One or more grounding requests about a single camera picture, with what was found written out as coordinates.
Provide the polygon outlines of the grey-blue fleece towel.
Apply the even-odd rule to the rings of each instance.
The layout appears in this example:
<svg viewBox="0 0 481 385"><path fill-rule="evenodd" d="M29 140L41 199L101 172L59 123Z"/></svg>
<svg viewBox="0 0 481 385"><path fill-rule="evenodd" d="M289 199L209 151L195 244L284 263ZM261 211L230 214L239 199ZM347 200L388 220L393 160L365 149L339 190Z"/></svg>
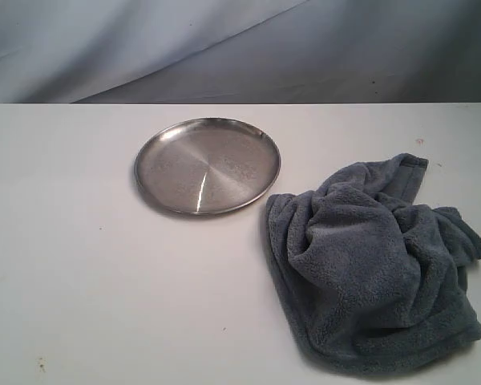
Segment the grey-blue fleece towel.
<svg viewBox="0 0 481 385"><path fill-rule="evenodd" d="M467 297L481 237L456 208L415 204L427 167L402 153L268 199L273 281L294 338L318 363L396 374L481 339Z"/></svg>

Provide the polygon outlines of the round stainless steel plate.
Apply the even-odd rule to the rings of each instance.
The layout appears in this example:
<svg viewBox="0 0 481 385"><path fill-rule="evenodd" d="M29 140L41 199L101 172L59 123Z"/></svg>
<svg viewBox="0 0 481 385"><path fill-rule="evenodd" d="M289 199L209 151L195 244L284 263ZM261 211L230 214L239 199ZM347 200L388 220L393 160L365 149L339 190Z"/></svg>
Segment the round stainless steel plate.
<svg viewBox="0 0 481 385"><path fill-rule="evenodd" d="M281 154L270 136L226 118L186 120L165 128L139 150L133 166L143 199L184 215L230 213L275 183Z"/></svg>

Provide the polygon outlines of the white backdrop cloth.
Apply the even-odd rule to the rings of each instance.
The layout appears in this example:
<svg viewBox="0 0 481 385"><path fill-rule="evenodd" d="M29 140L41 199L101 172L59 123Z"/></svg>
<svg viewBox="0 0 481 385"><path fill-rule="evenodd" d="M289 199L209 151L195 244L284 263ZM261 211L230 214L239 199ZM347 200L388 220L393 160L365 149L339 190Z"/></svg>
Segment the white backdrop cloth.
<svg viewBox="0 0 481 385"><path fill-rule="evenodd" d="M0 1L0 103L481 102L481 1Z"/></svg>

